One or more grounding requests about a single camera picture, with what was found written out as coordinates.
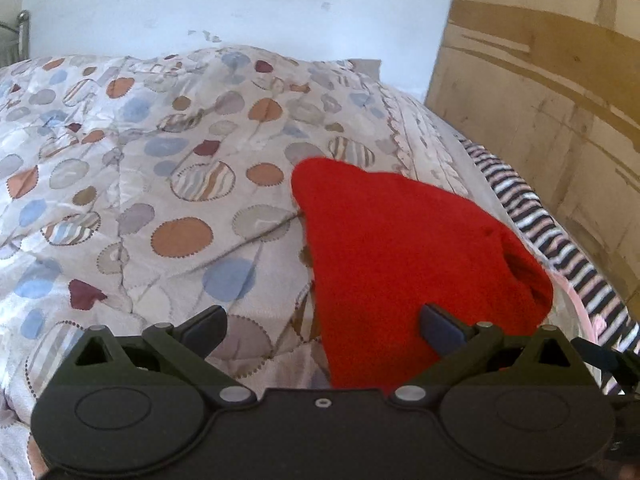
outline striped fabric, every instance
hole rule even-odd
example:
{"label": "striped fabric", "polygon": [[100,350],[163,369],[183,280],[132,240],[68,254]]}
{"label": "striped fabric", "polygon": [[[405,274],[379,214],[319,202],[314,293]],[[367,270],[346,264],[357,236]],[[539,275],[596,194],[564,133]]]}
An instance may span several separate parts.
{"label": "striped fabric", "polygon": [[[609,283],[542,207],[542,202],[533,189],[511,166],[484,146],[462,136],[458,140],[482,171],[518,229],[580,295],[591,320],[600,314],[606,322],[606,329],[598,336],[598,344],[621,352],[632,349],[638,353],[638,323],[631,319],[626,306]],[[618,394],[621,391],[610,374],[603,374],[602,389],[606,394]]]}

